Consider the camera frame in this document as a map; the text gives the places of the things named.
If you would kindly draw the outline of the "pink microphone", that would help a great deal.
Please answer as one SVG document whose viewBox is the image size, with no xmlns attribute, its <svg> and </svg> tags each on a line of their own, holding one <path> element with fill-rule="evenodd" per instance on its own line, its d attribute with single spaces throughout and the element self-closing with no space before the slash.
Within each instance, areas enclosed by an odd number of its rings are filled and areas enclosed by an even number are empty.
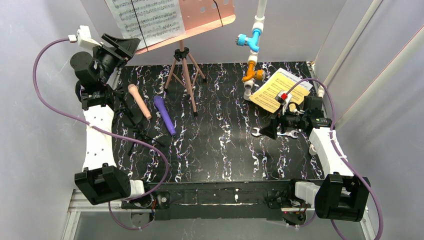
<svg viewBox="0 0 424 240">
<path fill-rule="evenodd" d="M 151 112 L 140 95 L 138 87 L 135 84 L 130 84 L 128 86 L 128 92 L 131 94 L 146 119 L 150 120 L 152 118 Z"/>
</svg>

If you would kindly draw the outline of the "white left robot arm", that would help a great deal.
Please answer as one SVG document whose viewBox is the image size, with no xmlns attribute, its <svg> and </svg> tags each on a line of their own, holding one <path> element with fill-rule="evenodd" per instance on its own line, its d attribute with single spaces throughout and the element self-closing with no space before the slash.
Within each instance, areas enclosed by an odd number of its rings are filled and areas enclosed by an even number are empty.
<svg viewBox="0 0 424 240">
<path fill-rule="evenodd" d="M 141 180 L 131 180 L 116 166 L 112 150 L 112 126 L 115 96 L 108 80 L 114 70 L 124 66 L 134 56 L 140 39 L 116 38 L 104 34 L 110 46 L 94 40 L 90 33 L 79 29 L 70 37 L 82 48 L 71 57 L 70 64 L 78 78 L 81 108 L 86 127 L 86 154 L 82 171 L 74 182 L 92 205 L 114 200 L 130 200 L 145 193 Z"/>
</svg>

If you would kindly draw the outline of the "black tripod mic stand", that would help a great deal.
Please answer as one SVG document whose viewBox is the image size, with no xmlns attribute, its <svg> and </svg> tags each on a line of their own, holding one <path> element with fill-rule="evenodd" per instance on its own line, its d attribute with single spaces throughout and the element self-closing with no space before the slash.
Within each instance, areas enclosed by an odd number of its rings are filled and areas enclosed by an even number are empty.
<svg viewBox="0 0 424 240">
<path fill-rule="evenodd" d="M 141 110 L 137 110 L 131 106 L 129 106 L 135 113 L 140 114 L 142 116 Z M 151 136 L 147 129 L 145 128 L 145 125 L 143 123 L 143 120 L 141 118 L 141 122 L 139 124 L 138 128 L 131 128 L 124 126 L 122 120 L 118 120 L 118 122 L 113 126 L 112 122 L 112 132 L 114 134 L 121 134 L 125 137 L 133 138 L 139 141 L 146 142 L 148 144 L 151 144 L 156 147 L 164 147 L 165 144 L 155 140 L 153 136 Z M 128 156 L 131 156 L 133 154 L 133 151 L 136 147 L 136 144 L 131 141 L 126 141 L 124 139 L 114 138 L 112 140 L 112 152 L 113 155 L 117 158 L 120 158 L 123 154 L 127 154 Z"/>
</svg>

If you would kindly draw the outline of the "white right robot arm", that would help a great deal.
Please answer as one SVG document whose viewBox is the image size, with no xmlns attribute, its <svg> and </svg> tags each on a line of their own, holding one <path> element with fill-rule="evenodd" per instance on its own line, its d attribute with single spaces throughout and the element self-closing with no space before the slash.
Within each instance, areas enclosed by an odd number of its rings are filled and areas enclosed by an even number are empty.
<svg viewBox="0 0 424 240">
<path fill-rule="evenodd" d="M 332 120 L 324 116 L 323 98 L 306 96 L 303 106 L 296 104 L 294 112 L 287 109 L 290 105 L 282 105 L 270 116 L 268 126 L 254 128 L 252 136 L 296 139 L 305 133 L 310 142 L 309 154 L 319 158 L 325 179 L 321 185 L 293 179 L 283 197 L 312 207 L 321 219 L 359 222 L 369 196 L 365 186 L 368 179 L 360 180 L 342 161 L 343 152 L 335 150 L 339 144 L 335 130 L 331 129 Z"/>
</svg>

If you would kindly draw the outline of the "sheet music book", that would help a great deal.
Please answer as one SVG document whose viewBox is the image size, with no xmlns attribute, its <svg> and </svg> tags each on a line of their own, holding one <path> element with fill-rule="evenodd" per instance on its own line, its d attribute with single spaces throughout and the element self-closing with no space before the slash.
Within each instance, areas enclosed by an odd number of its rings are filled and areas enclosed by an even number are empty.
<svg viewBox="0 0 424 240">
<path fill-rule="evenodd" d="M 297 83 L 301 80 L 301 78 L 299 76 L 294 75 L 293 73 L 283 69 L 283 68 L 279 68 L 275 74 L 282 74 L 283 76 L 287 77 L 288 79 L 292 80 L 294 83 Z M 313 85 L 311 83 L 309 83 L 308 81 L 304 81 L 300 84 L 300 86 L 302 86 L 304 89 L 310 91 L 313 87 Z"/>
</svg>

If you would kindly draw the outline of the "black round-base mic stand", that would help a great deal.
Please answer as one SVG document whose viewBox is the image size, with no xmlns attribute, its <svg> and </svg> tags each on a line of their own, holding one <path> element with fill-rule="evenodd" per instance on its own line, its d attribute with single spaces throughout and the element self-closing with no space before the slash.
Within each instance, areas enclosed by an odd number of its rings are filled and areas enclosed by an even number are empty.
<svg viewBox="0 0 424 240">
<path fill-rule="evenodd" d="M 142 121 L 142 116 L 135 113 L 130 108 L 127 101 L 125 100 L 124 92 L 122 90 L 115 90 L 113 95 L 115 98 L 115 104 L 112 126 L 115 126 L 118 123 L 118 120 L 121 120 L 126 127 L 133 129 L 138 128 L 140 122 Z"/>
</svg>

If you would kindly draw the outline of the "purple microphone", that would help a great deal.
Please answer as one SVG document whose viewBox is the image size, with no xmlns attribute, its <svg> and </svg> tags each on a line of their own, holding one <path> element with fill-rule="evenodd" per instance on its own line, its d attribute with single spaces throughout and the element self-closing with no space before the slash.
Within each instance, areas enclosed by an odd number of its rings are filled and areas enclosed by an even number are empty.
<svg viewBox="0 0 424 240">
<path fill-rule="evenodd" d="M 156 95 L 153 98 L 153 102 L 154 102 L 155 107 L 158 109 L 158 111 L 159 111 L 159 113 L 160 113 L 160 115 L 161 115 L 161 117 L 162 117 L 162 119 L 165 123 L 165 126 L 166 126 L 168 132 L 170 133 L 171 136 L 175 136 L 176 130 L 175 130 L 174 124 L 173 124 L 173 122 L 172 122 L 172 120 L 169 116 L 169 113 L 168 113 L 168 111 L 165 107 L 164 99 L 162 97 Z"/>
</svg>

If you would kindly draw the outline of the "yellow sheet music page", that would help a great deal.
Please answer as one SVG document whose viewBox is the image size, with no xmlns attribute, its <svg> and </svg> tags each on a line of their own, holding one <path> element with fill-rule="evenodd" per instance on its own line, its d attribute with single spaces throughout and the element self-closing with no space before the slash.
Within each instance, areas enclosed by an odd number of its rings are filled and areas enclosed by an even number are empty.
<svg viewBox="0 0 424 240">
<path fill-rule="evenodd" d="M 275 100 L 276 95 L 281 90 L 290 90 L 294 84 L 291 79 L 283 76 L 281 73 L 273 73 L 258 90 L 254 91 L 248 97 L 248 100 L 264 110 L 274 113 L 280 106 L 280 103 Z M 292 95 L 291 102 L 300 105 L 304 101 L 304 97 L 308 96 L 310 92 L 311 90 L 308 91 L 299 84 L 290 92 Z"/>
</svg>

